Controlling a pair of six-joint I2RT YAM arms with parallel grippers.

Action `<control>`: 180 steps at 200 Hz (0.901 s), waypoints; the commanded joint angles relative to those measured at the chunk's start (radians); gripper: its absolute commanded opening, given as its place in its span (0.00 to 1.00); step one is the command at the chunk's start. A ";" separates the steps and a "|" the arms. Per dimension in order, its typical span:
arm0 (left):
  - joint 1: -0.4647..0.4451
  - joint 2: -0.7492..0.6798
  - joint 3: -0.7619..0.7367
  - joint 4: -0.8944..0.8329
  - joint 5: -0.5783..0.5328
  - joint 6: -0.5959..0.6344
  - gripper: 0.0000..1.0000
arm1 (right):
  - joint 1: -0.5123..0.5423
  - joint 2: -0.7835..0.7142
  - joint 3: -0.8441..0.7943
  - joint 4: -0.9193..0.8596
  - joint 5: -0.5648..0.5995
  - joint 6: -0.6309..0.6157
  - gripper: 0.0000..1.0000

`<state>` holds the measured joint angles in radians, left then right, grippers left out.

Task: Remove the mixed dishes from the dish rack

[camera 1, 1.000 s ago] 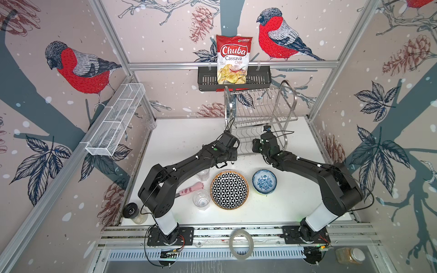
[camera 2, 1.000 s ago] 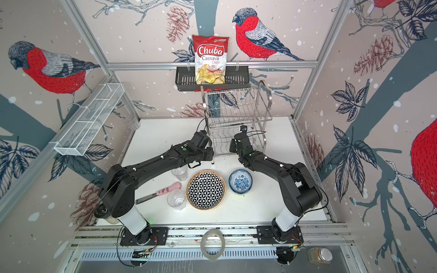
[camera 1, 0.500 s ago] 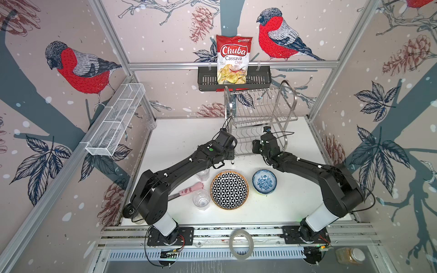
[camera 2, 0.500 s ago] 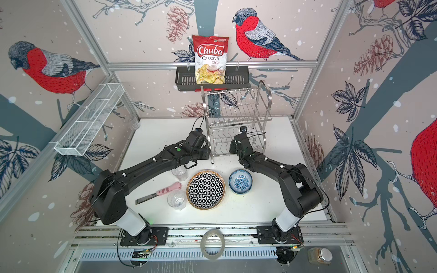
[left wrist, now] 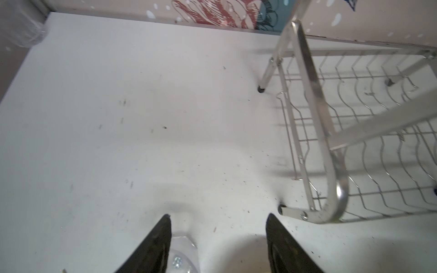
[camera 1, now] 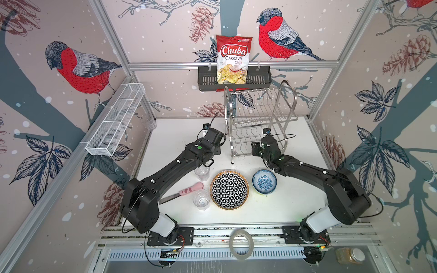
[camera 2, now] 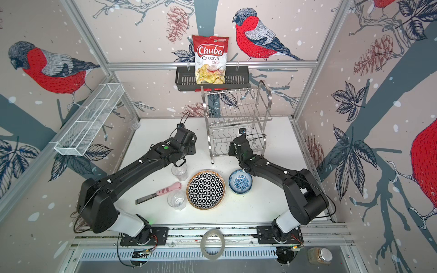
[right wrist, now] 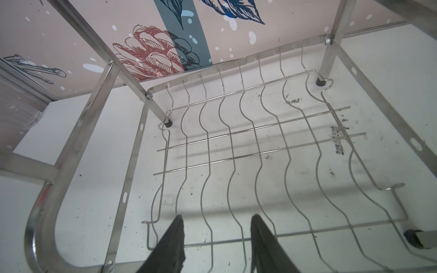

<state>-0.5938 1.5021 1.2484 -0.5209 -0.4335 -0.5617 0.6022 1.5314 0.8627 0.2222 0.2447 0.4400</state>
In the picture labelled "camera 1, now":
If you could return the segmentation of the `blue floral white bowl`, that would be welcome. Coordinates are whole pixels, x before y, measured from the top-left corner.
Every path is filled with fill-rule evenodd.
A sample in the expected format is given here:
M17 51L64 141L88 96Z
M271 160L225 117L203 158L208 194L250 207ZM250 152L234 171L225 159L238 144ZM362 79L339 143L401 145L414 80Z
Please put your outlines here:
M262 195L269 195L277 187L277 178L268 169L258 170L252 177L252 184L255 190Z

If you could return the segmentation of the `steel two-tier dish rack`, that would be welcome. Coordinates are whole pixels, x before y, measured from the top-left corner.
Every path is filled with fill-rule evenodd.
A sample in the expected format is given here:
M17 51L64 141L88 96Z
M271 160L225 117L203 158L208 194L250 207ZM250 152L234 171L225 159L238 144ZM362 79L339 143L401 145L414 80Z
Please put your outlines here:
M225 127L231 147L231 163L252 154L251 143L258 142L265 129L280 138L281 151L287 148L286 134L295 114L297 92L287 80L278 87L230 91L225 88Z

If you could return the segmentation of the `white patterned plate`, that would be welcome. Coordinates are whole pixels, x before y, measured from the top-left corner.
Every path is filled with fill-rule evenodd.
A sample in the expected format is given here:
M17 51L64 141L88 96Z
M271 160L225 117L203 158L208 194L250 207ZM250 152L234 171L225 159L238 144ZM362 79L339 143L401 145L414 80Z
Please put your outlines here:
M249 197L249 184L240 173L225 170L213 178L209 191L216 206L224 210L235 210L246 203Z

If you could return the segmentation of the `clear faceted drinking glass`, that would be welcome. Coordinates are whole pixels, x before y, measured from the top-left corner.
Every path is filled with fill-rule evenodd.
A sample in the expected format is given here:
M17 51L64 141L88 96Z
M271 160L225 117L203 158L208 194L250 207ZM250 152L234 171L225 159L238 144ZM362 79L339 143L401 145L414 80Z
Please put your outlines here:
M199 178L201 182L206 182L209 179L209 167L205 167L204 165L198 167L194 170L195 175Z

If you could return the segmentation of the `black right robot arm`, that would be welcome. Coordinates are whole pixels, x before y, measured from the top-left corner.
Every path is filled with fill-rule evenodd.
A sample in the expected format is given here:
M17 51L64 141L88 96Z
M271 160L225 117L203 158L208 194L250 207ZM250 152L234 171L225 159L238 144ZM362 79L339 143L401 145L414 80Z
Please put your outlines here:
M276 174L299 179L324 191L327 205L300 222L299 236L304 242L314 242L320 233L333 226L352 225L372 205L369 194L353 173L319 168L285 155L271 134L253 142L251 149L251 154L260 157Z

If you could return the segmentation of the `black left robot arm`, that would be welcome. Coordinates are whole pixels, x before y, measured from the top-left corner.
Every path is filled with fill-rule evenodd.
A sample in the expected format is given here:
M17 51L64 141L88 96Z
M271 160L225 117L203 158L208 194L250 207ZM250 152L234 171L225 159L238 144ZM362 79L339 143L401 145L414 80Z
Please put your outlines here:
M206 136L185 145L182 153L167 166L155 174L126 183L120 213L139 233L152 230L167 237L176 227L171 219L171 226L158 227L157 223L166 222L166 215L159 212L158 202L162 196L181 178L208 162L221 153L221 146L226 136L224 133L210 128Z

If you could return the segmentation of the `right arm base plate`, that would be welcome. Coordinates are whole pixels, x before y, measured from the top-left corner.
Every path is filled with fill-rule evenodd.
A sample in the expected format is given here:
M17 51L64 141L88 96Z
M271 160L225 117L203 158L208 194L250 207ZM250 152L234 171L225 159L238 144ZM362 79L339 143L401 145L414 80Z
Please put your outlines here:
M287 245L297 244L330 244L331 240L326 230L314 233L310 228L301 226L283 226L281 238Z

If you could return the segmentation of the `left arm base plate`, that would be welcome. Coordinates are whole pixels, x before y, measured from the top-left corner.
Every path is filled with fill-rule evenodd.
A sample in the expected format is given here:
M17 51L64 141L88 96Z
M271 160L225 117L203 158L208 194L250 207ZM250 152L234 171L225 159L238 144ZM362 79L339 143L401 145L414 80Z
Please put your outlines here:
M191 246L193 237L193 227L177 226L167 237L150 231L146 244L148 246Z

